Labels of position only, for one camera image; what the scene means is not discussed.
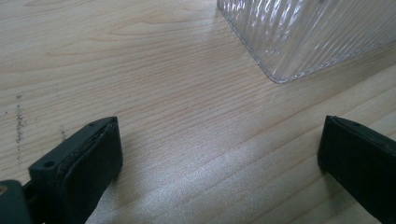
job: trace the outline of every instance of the wooden table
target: wooden table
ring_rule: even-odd
[[[118,116],[89,223],[374,223],[317,166],[326,115],[396,138],[396,47],[278,85],[215,0],[0,1],[0,179]]]

